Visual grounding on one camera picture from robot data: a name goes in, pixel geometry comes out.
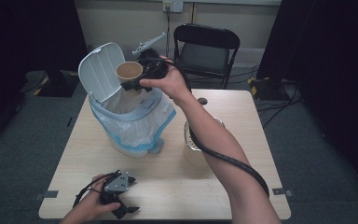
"white device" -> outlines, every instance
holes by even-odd
[[[147,40],[147,41],[144,42],[144,43],[141,42],[141,43],[139,44],[139,47],[132,52],[132,55],[135,55],[135,54],[137,54],[137,53],[141,53],[142,51],[144,51],[144,50],[146,50],[146,49],[149,49],[152,44],[154,44],[154,43],[156,43],[157,41],[159,41],[159,40],[160,40],[162,37],[164,37],[165,35],[167,35],[167,34],[162,33],[162,34],[159,35],[158,37],[155,37],[155,38],[153,38],[153,39],[149,39],[149,40]]]

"hand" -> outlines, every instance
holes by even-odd
[[[76,205],[61,221],[64,223],[83,223],[92,221],[102,213],[111,212],[120,207],[120,203],[101,204],[100,192],[103,187],[104,179],[93,184],[89,193]]]
[[[172,62],[164,56],[160,57],[164,60],[167,60],[168,62]],[[188,90],[182,74],[172,65],[168,65],[168,73],[165,78],[144,78],[141,79],[139,83],[144,87],[155,87],[161,89],[165,92],[165,94],[173,98],[176,104],[178,103],[178,100],[185,99],[189,94],[191,95],[191,92]]]

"trash can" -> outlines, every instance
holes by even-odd
[[[78,75],[92,113],[113,147],[128,156],[143,157],[162,149],[160,135],[176,112],[160,89],[124,91],[116,74],[124,62],[120,46],[107,43],[81,61]]]

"handheld controller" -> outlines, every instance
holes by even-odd
[[[126,174],[122,174],[119,170],[113,173],[108,177],[103,183],[103,188],[101,190],[100,201],[103,204],[108,203],[120,203],[121,206],[112,211],[113,215],[117,219],[122,219],[127,213],[134,213],[139,209],[139,207],[127,207],[119,198],[118,195],[128,191],[129,184],[135,181],[134,177],[131,177]]]
[[[143,67],[143,73],[133,80],[121,83],[121,87],[125,91],[138,91],[140,89],[151,91],[151,88],[141,86],[139,84],[139,80],[142,78],[160,79],[167,76],[168,66],[163,60],[160,59],[159,54],[154,49],[144,50],[138,57],[137,63]]]

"black strap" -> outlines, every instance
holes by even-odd
[[[190,128],[190,136],[191,136],[191,140],[193,140],[194,144],[201,149],[203,152],[207,153],[210,156],[213,156],[219,160],[222,161],[226,161],[228,163],[231,163],[239,168],[241,168],[243,171],[245,171],[246,173],[248,173],[249,175],[251,175],[255,180],[257,180],[257,182],[261,185],[261,187],[263,188],[263,190],[267,193],[267,196],[269,197],[269,187],[267,186],[266,181],[263,179],[263,177],[254,169],[252,168],[250,165],[245,164],[241,161],[237,161],[234,158],[231,158],[229,156],[223,155],[221,153],[218,153],[216,151],[213,151],[207,147],[205,147],[200,141],[199,139],[197,139],[196,135],[193,133],[193,131],[191,131]]]

